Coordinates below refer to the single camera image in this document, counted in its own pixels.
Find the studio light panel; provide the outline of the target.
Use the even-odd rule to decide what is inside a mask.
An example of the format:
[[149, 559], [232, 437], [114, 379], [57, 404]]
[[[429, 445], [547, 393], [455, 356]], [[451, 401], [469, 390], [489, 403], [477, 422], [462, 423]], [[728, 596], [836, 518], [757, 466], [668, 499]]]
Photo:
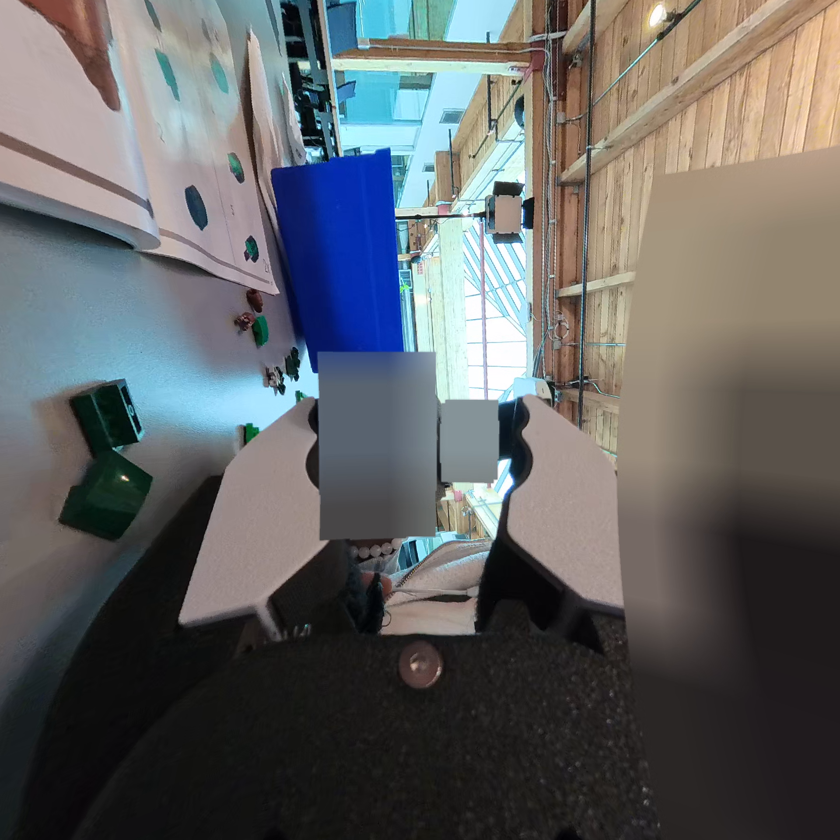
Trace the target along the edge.
[[532, 231], [534, 199], [524, 197], [524, 184], [495, 182], [485, 197], [484, 225], [486, 235], [495, 245], [522, 242], [522, 232]]

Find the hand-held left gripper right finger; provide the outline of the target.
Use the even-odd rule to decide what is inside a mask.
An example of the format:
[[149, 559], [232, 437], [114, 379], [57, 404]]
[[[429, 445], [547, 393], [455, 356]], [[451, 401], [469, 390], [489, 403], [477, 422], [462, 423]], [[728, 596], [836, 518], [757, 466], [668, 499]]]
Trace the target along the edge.
[[613, 464], [594, 440], [533, 395], [523, 398], [524, 457], [511, 461], [476, 607], [490, 629], [503, 602], [524, 604], [532, 624], [581, 634], [590, 616], [625, 621]]

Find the grey desk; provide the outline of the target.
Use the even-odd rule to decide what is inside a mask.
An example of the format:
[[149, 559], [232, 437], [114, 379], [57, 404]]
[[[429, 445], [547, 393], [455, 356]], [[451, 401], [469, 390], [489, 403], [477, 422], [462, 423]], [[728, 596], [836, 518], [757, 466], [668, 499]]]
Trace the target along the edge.
[[[269, 344], [235, 317], [245, 291], [87, 228], [2, 207], [2, 720], [39, 718], [100, 604], [205, 478], [317, 393], [308, 362], [286, 395], [266, 384], [294, 339], [266, 299]], [[150, 495], [116, 542], [59, 523], [90, 451], [69, 400], [124, 379], [144, 429], [125, 455]]]

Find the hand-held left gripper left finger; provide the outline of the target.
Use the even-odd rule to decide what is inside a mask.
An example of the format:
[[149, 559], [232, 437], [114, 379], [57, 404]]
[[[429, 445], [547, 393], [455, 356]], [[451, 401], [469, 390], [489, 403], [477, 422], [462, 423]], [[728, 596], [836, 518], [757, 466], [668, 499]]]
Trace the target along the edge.
[[272, 640], [314, 628], [345, 586], [342, 541], [320, 537], [320, 494], [308, 467], [318, 450], [317, 400], [264, 428], [227, 466], [178, 622], [199, 627], [256, 618]]

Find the beige paper sheet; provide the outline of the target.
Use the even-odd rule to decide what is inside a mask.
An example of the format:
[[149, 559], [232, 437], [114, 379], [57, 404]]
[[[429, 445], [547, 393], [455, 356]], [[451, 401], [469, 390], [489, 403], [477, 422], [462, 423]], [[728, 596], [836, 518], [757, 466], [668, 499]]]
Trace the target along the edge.
[[247, 65], [257, 182], [278, 237], [277, 199], [271, 173], [279, 168], [306, 165], [308, 157], [291, 89], [284, 77], [280, 77], [278, 86], [270, 87], [259, 40], [252, 28], [248, 30]]

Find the dark green slope brick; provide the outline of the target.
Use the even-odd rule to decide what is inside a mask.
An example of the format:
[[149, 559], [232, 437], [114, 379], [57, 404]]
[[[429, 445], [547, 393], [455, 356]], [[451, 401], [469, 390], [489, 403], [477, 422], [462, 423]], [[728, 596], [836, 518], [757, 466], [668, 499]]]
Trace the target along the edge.
[[81, 482], [70, 488], [59, 523], [117, 541], [139, 514], [153, 477], [115, 450], [93, 459]]
[[93, 458], [135, 445], [144, 435], [125, 379], [104, 382], [69, 399]]

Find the light stand pole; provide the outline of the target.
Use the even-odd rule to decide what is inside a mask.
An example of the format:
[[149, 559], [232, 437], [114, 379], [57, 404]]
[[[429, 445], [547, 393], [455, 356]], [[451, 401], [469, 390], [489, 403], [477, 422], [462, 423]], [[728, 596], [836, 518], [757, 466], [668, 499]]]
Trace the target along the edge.
[[470, 219], [482, 219], [487, 216], [487, 213], [484, 209], [476, 212], [470, 213], [467, 211], [456, 212], [452, 209], [452, 206], [449, 204], [439, 204], [434, 206], [422, 206], [422, 207], [398, 207], [395, 209], [395, 219], [397, 221], [406, 220], [406, 221], [414, 221], [414, 222], [421, 222], [421, 221], [441, 221], [446, 218], [455, 218], [455, 217], [462, 217], [462, 218], [470, 218]]

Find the blue plastic panel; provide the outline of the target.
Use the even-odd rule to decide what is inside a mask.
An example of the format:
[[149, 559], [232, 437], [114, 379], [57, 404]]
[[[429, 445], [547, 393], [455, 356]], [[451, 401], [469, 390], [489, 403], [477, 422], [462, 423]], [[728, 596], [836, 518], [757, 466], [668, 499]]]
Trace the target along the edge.
[[404, 350], [389, 149], [270, 173], [297, 323], [323, 353]]

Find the open instruction booklet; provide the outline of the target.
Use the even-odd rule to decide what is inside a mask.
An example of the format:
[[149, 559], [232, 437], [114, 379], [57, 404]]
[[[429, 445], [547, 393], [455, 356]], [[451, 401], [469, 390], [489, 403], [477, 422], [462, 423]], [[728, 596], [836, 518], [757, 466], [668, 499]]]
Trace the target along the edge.
[[1, 2], [2, 203], [275, 296], [217, 2]]

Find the grey zip hoodie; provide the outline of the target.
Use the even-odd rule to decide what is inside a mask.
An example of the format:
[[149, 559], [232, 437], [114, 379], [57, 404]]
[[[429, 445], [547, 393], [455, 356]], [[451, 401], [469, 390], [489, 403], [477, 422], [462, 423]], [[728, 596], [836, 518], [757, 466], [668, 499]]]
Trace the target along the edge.
[[454, 540], [392, 577], [381, 635], [471, 635], [490, 539]]

